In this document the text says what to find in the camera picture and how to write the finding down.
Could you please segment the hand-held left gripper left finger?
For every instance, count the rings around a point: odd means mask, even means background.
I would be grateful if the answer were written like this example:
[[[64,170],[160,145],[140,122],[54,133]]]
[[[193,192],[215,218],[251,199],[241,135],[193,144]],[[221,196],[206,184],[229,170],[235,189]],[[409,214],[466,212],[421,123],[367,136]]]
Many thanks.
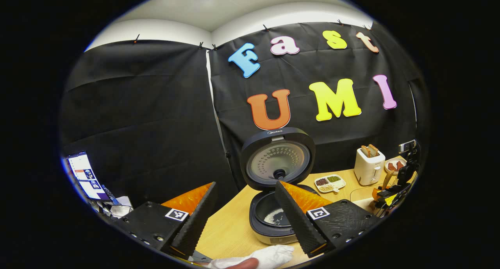
[[[150,201],[114,222],[123,233],[163,253],[188,259],[217,201],[217,183],[210,182],[162,204]]]

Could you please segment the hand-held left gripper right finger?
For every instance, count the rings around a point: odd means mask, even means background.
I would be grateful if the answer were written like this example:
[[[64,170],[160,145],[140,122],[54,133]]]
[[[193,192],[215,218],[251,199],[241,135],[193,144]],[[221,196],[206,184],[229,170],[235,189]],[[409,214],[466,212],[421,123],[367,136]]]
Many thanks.
[[[382,222],[350,200],[333,203],[284,181],[277,181],[275,197],[309,258],[341,251]]]

